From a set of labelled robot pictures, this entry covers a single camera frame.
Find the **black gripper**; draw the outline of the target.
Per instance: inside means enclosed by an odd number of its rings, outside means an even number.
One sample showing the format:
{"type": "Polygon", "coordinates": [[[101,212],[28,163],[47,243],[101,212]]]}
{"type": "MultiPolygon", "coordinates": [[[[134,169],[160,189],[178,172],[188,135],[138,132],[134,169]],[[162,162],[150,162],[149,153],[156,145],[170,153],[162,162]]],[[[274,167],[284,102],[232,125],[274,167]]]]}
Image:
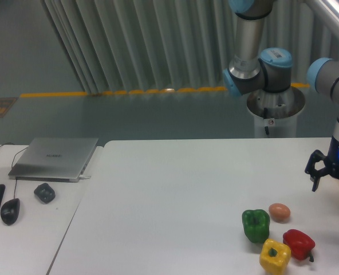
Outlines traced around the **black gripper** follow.
{"type": "Polygon", "coordinates": [[[320,151],[315,150],[309,157],[305,167],[305,173],[310,176],[313,182],[312,192],[317,191],[320,179],[328,174],[339,179],[339,141],[332,137],[327,157],[320,151]],[[323,163],[323,168],[316,169],[317,163],[323,163]]]}

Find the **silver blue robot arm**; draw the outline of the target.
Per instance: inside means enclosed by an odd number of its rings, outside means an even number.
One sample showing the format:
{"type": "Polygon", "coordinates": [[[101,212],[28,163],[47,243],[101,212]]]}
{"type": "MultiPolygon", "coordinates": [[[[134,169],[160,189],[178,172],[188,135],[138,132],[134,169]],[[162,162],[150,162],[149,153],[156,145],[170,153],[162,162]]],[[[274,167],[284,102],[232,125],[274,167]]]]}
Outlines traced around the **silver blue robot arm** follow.
{"type": "MultiPolygon", "coordinates": [[[[229,5],[237,17],[237,30],[234,58],[223,72],[225,86],[232,95],[247,95],[257,137],[292,137],[305,97],[291,85],[291,54],[282,48],[259,50],[264,21],[273,2],[230,1],[229,5]]],[[[308,69],[307,80],[339,108],[339,61],[317,59],[308,69]]],[[[315,150],[305,172],[313,190],[326,175],[339,180],[339,110],[328,153],[315,150]]]]}

